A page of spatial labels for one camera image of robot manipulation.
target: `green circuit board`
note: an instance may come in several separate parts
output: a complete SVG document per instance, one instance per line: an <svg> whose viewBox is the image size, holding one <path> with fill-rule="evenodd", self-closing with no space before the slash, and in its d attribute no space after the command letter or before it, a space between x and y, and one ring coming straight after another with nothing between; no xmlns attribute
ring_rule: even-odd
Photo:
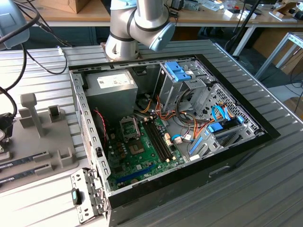
<svg viewBox="0 0 303 227"><path fill-rule="evenodd" d="M160 119L155 120L154 124L164 133L166 132ZM174 146L168 147L173 158L169 162L161 162L142 122L138 123L138 127L141 135L139 140L125 143L121 129L117 128L114 139L110 138L108 143L108 163L111 169L108 181L113 191L185 163L180 152Z"/></svg>

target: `motherboard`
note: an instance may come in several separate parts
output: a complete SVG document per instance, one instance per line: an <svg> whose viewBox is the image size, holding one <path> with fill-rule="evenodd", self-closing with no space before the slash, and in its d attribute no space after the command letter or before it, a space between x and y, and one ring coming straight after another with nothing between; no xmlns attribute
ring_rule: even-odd
<svg viewBox="0 0 303 227"><path fill-rule="evenodd" d="M125 140L125 134L134 134L137 127L140 136ZM170 143L161 119L137 122L130 117L128 123L111 132L107 149L112 174L108 181L113 191L185 163L181 153Z"/></svg>

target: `white label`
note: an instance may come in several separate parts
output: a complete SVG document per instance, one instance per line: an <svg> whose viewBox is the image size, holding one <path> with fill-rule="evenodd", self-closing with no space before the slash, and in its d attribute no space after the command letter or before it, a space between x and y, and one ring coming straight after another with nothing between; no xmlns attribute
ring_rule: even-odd
<svg viewBox="0 0 303 227"><path fill-rule="evenodd" d="M190 75L190 74L194 74L192 71L186 71L186 74Z"/></svg>
<svg viewBox="0 0 303 227"><path fill-rule="evenodd" d="M185 138L186 140L190 140L191 135L187 134L184 138Z"/></svg>
<svg viewBox="0 0 303 227"><path fill-rule="evenodd" d="M12 180L14 180L15 178L14 177L11 177L11 178L9 178L9 179L5 179L5 180L3 180L3 181L0 181L0 183L4 183L4 182L7 182L7 181L12 181Z"/></svg>
<svg viewBox="0 0 303 227"><path fill-rule="evenodd" d="M7 164L7 165L0 166L0 169L6 168L6 167L9 167L9 166L12 166L12 165L13 165L12 163L9 163L9 164Z"/></svg>
<svg viewBox="0 0 303 227"><path fill-rule="evenodd" d="M194 161L194 160L196 160L198 158L200 158L199 155L194 155L194 156L190 157L189 160Z"/></svg>
<svg viewBox="0 0 303 227"><path fill-rule="evenodd" d="M100 88L117 87L131 83L125 74L99 77L97 81Z"/></svg>

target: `workbench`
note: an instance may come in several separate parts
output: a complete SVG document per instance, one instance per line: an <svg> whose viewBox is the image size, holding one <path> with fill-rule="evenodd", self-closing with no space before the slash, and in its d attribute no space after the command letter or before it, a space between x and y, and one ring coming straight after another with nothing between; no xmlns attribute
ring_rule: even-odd
<svg viewBox="0 0 303 227"><path fill-rule="evenodd" d="M161 52L139 45L143 58L172 54L203 54L251 104L279 131L281 136L262 148L231 173L195 189L149 213L120 226L302 226L303 219L303 123L262 84L217 44L209 40L170 42ZM65 48L69 65L106 62L99 46ZM60 70L64 58L57 49L29 51L45 67ZM22 65L21 51L0 52L0 81L14 80ZM30 59L23 79L10 94L20 107L19 95L35 92L37 110L58 104L67 119L78 168L0 194L3 226L79 226L71 197L69 175L88 166L77 124L69 73L50 75ZM1 107L5 98L1 97ZM100 217L86 226L104 227Z"/></svg>
<svg viewBox="0 0 303 227"><path fill-rule="evenodd" d="M73 14L49 7L38 5L35 1L38 11L49 23L50 26L110 26L110 15L102 4L101 0L91 0L78 14ZM171 0L167 1L167 5L171 5ZM243 8L243 3L238 1L237 6ZM269 15L270 10L263 9L263 14L258 15L256 19L249 20L246 27L248 28L243 38L234 51L234 56L239 56L244 46L252 36L257 27L288 27L290 32L293 27L303 27L303 21L280 22L273 16ZM176 23L176 26L184 27L236 27L239 19L229 18L224 15L224 10L214 12L203 6L200 6L200 11L189 11L182 9L179 11L177 22L174 18L170 18L171 22Z"/></svg>

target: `ram slot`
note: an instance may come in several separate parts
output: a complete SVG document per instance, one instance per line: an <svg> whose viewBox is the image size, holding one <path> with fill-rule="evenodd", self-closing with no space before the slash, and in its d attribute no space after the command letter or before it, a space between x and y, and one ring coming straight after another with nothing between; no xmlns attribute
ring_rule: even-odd
<svg viewBox="0 0 303 227"><path fill-rule="evenodd" d="M143 127L151 140L151 144L157 151L157 154L161 160L161 162L166 161L166 159L171 159L172 155L165 145L162 137L159 135L157 127L154 125L153 122L144 123Z"/></svg>

